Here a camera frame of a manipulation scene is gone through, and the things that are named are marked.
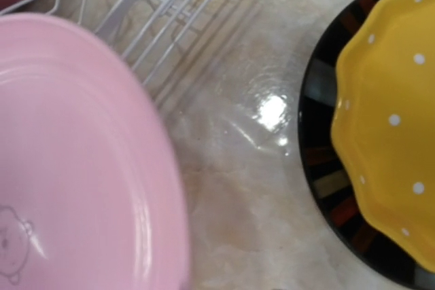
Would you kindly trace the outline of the light pink plate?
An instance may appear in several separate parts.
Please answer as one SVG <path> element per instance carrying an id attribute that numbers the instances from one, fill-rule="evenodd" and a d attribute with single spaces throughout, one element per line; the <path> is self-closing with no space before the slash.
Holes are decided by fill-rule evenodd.
<path id="1" fill-rule="evenodd" d="M 43 14 L 1 18 L 1 288 L 190 288 L 153 102 L 98 37 Z"/>

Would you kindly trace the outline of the black striped rim plate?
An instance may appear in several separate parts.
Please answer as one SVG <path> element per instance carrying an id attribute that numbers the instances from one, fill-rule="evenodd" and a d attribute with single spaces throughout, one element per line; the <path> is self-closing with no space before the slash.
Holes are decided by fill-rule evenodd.
<path id="1" fill-rule="evenodd" d="M 379 0 L 353 0 L 320 37 L 304 72 L 298 102 L 298 144 L 307 185 L 338 239 L 366 266 L 409 289 L 433 289 L 424 270 L 363 218 L 343 165 L 332 147 L 330 125 L 336 102 L 339 52 L 358 32 Z"/>

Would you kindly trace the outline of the yellow polka dot plate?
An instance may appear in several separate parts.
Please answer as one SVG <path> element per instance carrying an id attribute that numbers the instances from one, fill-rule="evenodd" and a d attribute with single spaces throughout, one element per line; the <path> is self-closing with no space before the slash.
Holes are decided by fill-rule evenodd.
<path id="1" fill-rule="evenodd" d="M 333 147 L 369 224 L 434 267 L 434 0 L 380 0 L 336 63 Z"/>

